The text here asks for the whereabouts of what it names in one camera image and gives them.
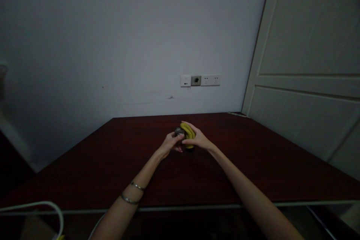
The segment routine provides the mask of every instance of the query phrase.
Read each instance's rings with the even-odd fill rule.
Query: table
[[[0,201],[50,200],[64,213],[106,211],[181,120],[200,128],[278,205],[360,199],[360,182],[256,121],[229,113],[113,118]],[[172,151],[140,211],[239,207],[226,175],[205,150]]]

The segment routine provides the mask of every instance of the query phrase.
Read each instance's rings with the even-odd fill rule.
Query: woman's left hand
[[[164,142],[157,150],[157,152],[162,156],[162,159],[166,158],[169,155],[170,150],[175,150],[180,153],[183,152],[181,149],[181,146],[176,146],[176,143],[178,141],[181,141],[184,138],[184,135],[180,134],[179,136],[176,136],[176,137],[174,137],[174,135],[175,135],[174,132],[166,135]]]

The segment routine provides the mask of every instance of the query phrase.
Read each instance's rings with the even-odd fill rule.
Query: table edge
[[[340,201],[293,201],[293,202],[275,202],[276,207],[292,206],[321,206],[335,204],[356,204],[360,200],[340,200]],[[167,212],[167,211],[189,211],[189,210],[223,210],[223,209],[241,209],[242,204],[215,204],[215,205],[179,205],[179,206],[154,206],[139,207],[137,212]],[[106,213],[108,208],[89,209],[89,210],[62,210],[63,215],[81,215],[81,214],[98,214]],[[32,216],[32,215],[57,215],[56,211],[21,211],[21,212],[4,212],[0,216]]]

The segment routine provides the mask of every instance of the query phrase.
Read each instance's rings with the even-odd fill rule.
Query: yellow banana
[[[185,132],[186,132],[186,135],[185,135],[186,139],[194,139],[194,138],[195,138],[195,133],[194,133],[194,131],[191,129],[191,127],[190,127],[188,124],[186,124],[186,123],[181,123],[181,124],[180,124],[180,127],[181,127],[183,130],[185,130]],[[191,149],[191,148],[194,148],[194,145],[193,145],[193,144],[187,144],[185,147],[186,147],[187,149]]]

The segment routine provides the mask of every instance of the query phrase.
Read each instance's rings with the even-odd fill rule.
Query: white door
[[[360,0],[266,0],[242,112],[360,180]]]

